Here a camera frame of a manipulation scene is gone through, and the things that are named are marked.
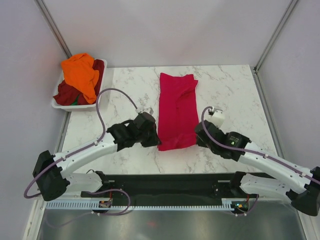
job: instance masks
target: white wall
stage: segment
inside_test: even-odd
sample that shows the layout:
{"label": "white wall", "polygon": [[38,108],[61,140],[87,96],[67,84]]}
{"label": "white wall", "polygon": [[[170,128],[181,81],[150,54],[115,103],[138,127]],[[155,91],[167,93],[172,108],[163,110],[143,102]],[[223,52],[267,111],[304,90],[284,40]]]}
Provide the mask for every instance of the white wall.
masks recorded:
{"label": "white wall", "polygon": [[18,240],[33,201],[24,189],[62,126],[50,100],[65,56],[33,0],[0,1],[0,35],[0,239]]}
{"label": "white wall", "polygon": [[320,166],[320,1],[300,1],[259,72],[288,160]]}
{"label": "white wall", "polygon": [[290,0],[44,0],[72,54],[109,67],[254,66]]}

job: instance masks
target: white plastic basket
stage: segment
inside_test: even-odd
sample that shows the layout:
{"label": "white plastic basket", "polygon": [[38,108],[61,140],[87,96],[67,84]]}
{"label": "white plastic basket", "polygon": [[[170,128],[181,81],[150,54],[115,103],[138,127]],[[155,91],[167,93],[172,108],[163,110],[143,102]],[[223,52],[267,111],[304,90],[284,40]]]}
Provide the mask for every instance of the white plastic basket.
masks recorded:
{"label": "white plastic basket", "polygon": [[[104,63],[104,70],[103,70],[103,75],[102,75],[102,80],[101,80],[101,86],[100,86],[99,93],[101,92],[101,90],[104,87],[104,82],[105,82],[106,72],[107,72],[107,61],[104,60],[104,59],[100,59],[100,60],[102,60],[103,63]],[[62,72],[61,76],[60,76],[60,78],[58,80],[58,83],[55,86],[54,93],[53,93],[52,96],[55,96],[55,95],[58,94],[58,85],[60,83],[62,83],[63,80],[64,80],[64,73]],[[58,104],[53,97],[52,97],[52,100],[51,100],[51,106],[53,108],[55,108],[55,109],[63,109],[63,110],[68,111],[68,112],[71,112],[71,111],[92,111],[92,110],[96,109],[96,104],[95,103],[94,104],[88,104],[88,105],[62,106],[62,105]]]}

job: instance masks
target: marble table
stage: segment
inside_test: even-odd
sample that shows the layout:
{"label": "marble table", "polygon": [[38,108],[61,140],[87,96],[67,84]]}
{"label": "marble table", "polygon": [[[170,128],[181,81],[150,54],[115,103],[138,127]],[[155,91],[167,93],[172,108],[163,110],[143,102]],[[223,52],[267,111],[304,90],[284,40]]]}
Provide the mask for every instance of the marble table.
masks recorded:
{"label": "marble table", "polygon": [[[224,132],[239,132],[270,153],[276,153],[265,113],[248,65],[162,66],[107,68],[104,87],[125,91],[136,105],[152,107],[158,119],[160,73],[172,76],[194,74],[199,80],[196,103],[199,119],[207,106],[224,111]],[[119,92],[101,96],[100,111],[106,127],[134,119],[135,109]],[[102,126],[95,111],[72,112],[63,144],[63,151],[84,144],[101,134]],[[105,174],[190,174],[258,172],[254,167],[223,159],[198,146],[169,151],[157,147],[143,148],[136,144],[115,154],[105,155],[78,169],[99,170]]]}

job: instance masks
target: orange cloth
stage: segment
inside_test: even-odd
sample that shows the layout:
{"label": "orange cloth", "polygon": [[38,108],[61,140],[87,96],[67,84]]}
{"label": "orange cloth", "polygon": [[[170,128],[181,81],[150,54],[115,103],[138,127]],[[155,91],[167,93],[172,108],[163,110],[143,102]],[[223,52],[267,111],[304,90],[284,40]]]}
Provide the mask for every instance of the orange cloth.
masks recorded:
{"label": "orange cloth", "polygon": [[94,58],[87,53],[79,53],[61,62],[65,82],[83,93],[89,104],[96,101],[95,86],[99,71],[93,70]]}

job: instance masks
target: dark red cloth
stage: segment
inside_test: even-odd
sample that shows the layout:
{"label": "dark red cloth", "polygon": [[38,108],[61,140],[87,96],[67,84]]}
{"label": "dark red cloth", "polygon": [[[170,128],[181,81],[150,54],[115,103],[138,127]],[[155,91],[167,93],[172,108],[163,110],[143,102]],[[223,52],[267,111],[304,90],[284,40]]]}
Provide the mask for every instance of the dark red cloth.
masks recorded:
{"label": "dark red cloth", "polygon": [[159,151],[183,149],[196,144],[195,127],[199,123],[196,86],[193,74],[160,74],[158,136]]}
{"label": "dark red cloth", "polygon": [[[92,68],[94,70],[99,71],[99,79],[98,82],[96,83],[94,87],[94,92],[95,95],[98,96],[100,87],[101,87],[101,82],[102,82],[102,77],[104,75],[104,70],[105,70],[105,63],[104,61],[100,59],[96,59],[93,62]],[[86,101],[84,95],[75,89],[73,86],[68,85],[65,80],[62,81],[62,83],[59,84],[58,86],[58,94],[53,96],[57,104],[60,104],[62,106],[70,106],[73,104],[76,99],[77,99],[77,104],[78,105],[88,105],[89,103]]]}
{"label": "dark red cloth", "polygon": [[62,106],[70,106],[73,104],[77,98],[81,94],[80,91],[75,89],[73,86],[70,86],[63,80],[58,86],[58,94],[53,96],[57,104]]}
{"label": "dark red cloth", "polygon": [[[102,82],[102,77],[104,75],[104,70],[105,70],[105,63],[102,60],[96,59],[93,62],[93,66],[92,66],[93,70],[98,70],[99,71],[99,79],[98,82],[96,83],[95,87],[94,87],[94,92],[95,95],[98,96],[99,92],[100,92],[100,87],[101,87],[101,82]],[[78,105],[87,105],[89,104],[84,95],[81,94],[78,98]]]}

